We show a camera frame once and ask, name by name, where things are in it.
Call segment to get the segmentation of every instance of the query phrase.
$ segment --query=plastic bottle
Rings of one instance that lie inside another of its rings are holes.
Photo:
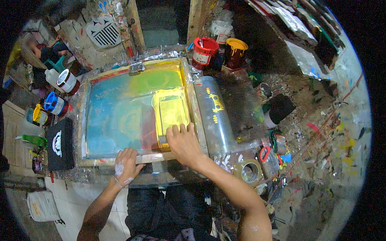
[[[46,69],[44,72],[46,74],[46,81],[50,83],[53,87],[55,87],[57,90],[60,91],[60,93],[64,93],[64,90],[62,90],[57,84],[56,81],[58,80],[59,73],[55,69]]]

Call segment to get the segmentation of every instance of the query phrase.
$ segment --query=workbench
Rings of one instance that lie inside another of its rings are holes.
[[[186,57],[160,59],[155,61],[162,62],[170,60],[181,61],[182,65],[184,65],[186,88],[191,94],[188,100],[192,107],[190,112],[192,114],[191,116],[193,116],[193,120],[191,119],[191,121],[195,123],[196,134],[203,152],[209,155],[206,147],[201,115],[193,87],[195,79],[198,79],[206,73],[192,68],[188,64]],[[144,65],[146,66],[149,63],[154,63],[154,61],[144,62]],[[100,70],[93,70],[77,77],[77,80],[80,82],[80,88],[75,95],[64,97],[72,108],[70,108],[63,117],[68,117],[73,120],[73,156],[75,167],[72,170],[53,172],[54,178],[65,179],[72,182],[89,183],[95,186],[107,185],[109,177],[114,174],[115,158],[87,159],[85,157],[84,129],[86,123],[87,96],[90,94],[92,81],[125,73],[129,68],[129,66],[120,67],[102,73]],[[262,138],[267,140],[267,130],[263,123],[259,98],[251,85],[251,81],[248,78],[246,71],[239,71],[238,73],[232,74],[217,73],[217,77],[223,80],[223,82],[220,83],[220,89],[223,95],[225,108],[228,110],[234,135],[235,137],[242,136],[244,141],[237,143],[235,140],[236,151],[234,153],[224,153],[222,155],[211,156],[211,158],[223,169],[232,172],[231,167],[237,165],[240,156],[250,159],[255,158],[255,153],[257,151],[256,147],[261,145]],[[146,163],[147,165],[141,170],[139,176],[131,183],[131,188],[179,185],[181,183],[178,179],[181,179],[181,173],[188,172],[186,168],[177,164],[177,161],[171,152],[138,155],[136,163]]]

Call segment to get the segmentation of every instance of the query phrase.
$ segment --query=paint can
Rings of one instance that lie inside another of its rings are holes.
[[[55,92],[51,92],[46,98],[44,109],[54,115],[63,117],[67,113],[68,102],[56,95]]]
[[[196,38],[194,40],[192,65],[199,70],[209,69],[212,63],[211,59],[218,51],[218,43],[211,38],[202,37],[202,46],[200,38]]]
[[[69,69],[65,69],[60,73],[56,84],[70,96],[74,95],[80,86],[79,81],[76,80]]]
[[[48,120],[48,115],[46,112],[42,111],[43,107],[40,104],[37,104],[32,115],[33,121],[39,123],[41,126],[44,125]]]
[[[245,51],[248,45],[239,39],[227,39],[225,46],[225,63],[228,68],[235,69],[244,63]]]

